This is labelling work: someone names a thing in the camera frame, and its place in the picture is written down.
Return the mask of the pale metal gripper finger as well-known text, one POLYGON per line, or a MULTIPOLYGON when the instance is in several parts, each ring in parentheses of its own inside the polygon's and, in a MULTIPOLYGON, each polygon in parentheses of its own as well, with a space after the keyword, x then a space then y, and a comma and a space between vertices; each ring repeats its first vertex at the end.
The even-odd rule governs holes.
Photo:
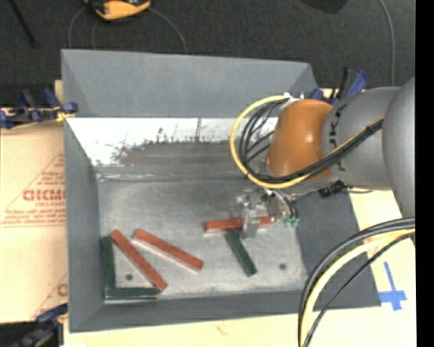
POLYGON ((238 196, 237 202, 239 203, 242 218, 255 217, 256 204, 254 199, 254 194, 252 192, 243 192, 238 196))
POLYGON ((259 218, 245 218, 242 224, 242 238, 248 239, 256 237, 259 227, 259 218))

